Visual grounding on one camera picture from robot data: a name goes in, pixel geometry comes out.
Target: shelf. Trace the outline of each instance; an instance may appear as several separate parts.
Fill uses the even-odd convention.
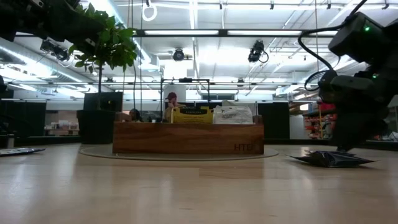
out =
[[[322,110],[321,111],[321,115],[328,115],[328,114],[334,114],[337,113],[336,109],[331,109],[331,110]],[[319,111],[314,111],[311,113],[307,113],[307,114],[303,114],[303,116],[308,116],[308,117],[315,117],[315,116],[319,116]]]

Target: ceiling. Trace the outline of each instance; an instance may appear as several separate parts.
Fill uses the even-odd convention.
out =
[[[145,9],[145,15],[151,17],[156,7],[157,14],[151,21],[142,19],[142,3],[146,7],[146,1],[135,0],[82,0],[84,6],[92,2],[101,10],[106,9],[110,14],[119,17],[129,27],[136,29],[314,29],[316,27],[330,27],[341,24],[352,8],[359,2],[356,0],[275,0],[274,9],[270,10],[271,1],[260,0],[167,0],[150,2],[151,7]],[[360,11],[378,23],[386,26],[396,19],[398,12],[398,0],[387,0],[390,4],[388,9],[383,10],[385,2],[368,1]],[[214,82],[236,82],[243,78],[245,82],[264,83],[303,83],[305,79],[318,69],[324,69],[322,63],[298,46],[297,38],[258,38],[258,37],[142,37],[135,38],[142,46],[144,52],[152,58],[159,58],[159,70],[146,69],[148,60],[136,61],[137,81],[140,76],[143,82],[159,82],[168,64],[173,63],[172,53],[175,49],[183,49],[187,55],[195,55],[197,62],[197,73],[194,71],[194,60],[184,61],[173,66],[184,66],[187,77],[209,78]],[[262,40],[269,54],[269,61],[262,63],[249,63],[249,49],[256,40]],[[332,65],[337,64],[337,57],[327,48],[330,38],[307,38],[305,43],[315,52],[326,58]],[[37,37],[17,37],[14,41],[20,47],[17,50],[21,55],[37,59],[39,63],[53,70],[50,77],[53,82],[76,82],[74,78],[82,82],[96,81],[98,76],[89,74],[84,68],[75,68],[74,59],[67,62],[58,62],[55,57],[45,55],[40,50],[42,40]],[[57,43],[59,46],[68,48],[71,43]],[[354,72],[364,69],[365,64],[358,64],[350,58],[342,58],[336,67],[339,74],[353,75]],[[120,68],[111,70],[106,67],[104,77],[113,78],[116,82],[123,81],[123,71]],[[31,81],[26,77],[18,77],[14,81]],[[47,79],[34,77],[34,81]],[[126,81],[133,82],[134,69],[126,71]],[[43,88],[56,88],[53,85],[36,85]],[[105,91],[121,89],[121,85],[107,86]],[[142,89],[157,89],[160,85],[143,85]],[[237,86],[217,86],[218,89],[236,90]],[[257,90],[276,90],[275,86],[260,86]]]

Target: person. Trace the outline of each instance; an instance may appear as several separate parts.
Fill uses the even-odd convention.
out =
[[[172,109],[173,108],[178,108],[178,107],[183,107],[185,105],[181,105],[179,103],[177,103],[177,94],[175,94],[174,92],[170,92],[169,95],[167,95],[166,100],[169,100],[168,103],[168,107],[167,109],[164,111],[164,119],[167,122],[172,121]]]
[[[129,114],[131,116],[131,121],[132,122],[142,122],[142,118],[141,118],[141,116],[139,114],[139,111],[137,109],[131,109]]]

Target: green plant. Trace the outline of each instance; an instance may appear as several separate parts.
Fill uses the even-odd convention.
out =
[[[135,29],[125,29],[124,24],[116,24],[114,16],[109,17],[105,11],[96,11],[91,3],[86,9],[79,5],[76,11],[104,25],[104,30],[98,33],[99,39],[95,46],[94,55],[75,56],[79,60],[75,67],[84,67],[90,73],[96,72],[98,69],[98,107],[100,107],[103,66],[108,64],[112,70],[116,67],[123,67],[123,72],[126,71],[127,66],[134,66],[137,54],[134,52],[136,45],[131,37],[134,35]],[[69,54],[72,54],[75,50],[78,50],[78,47],[76,45],[71,46]]]

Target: wooden floor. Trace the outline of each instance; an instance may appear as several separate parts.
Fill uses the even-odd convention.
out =
[[[149,162],[78,153],[79,144],[0,158],[1,224],[398,223],[398,152],[357,169],[280,155],[225,162]]]

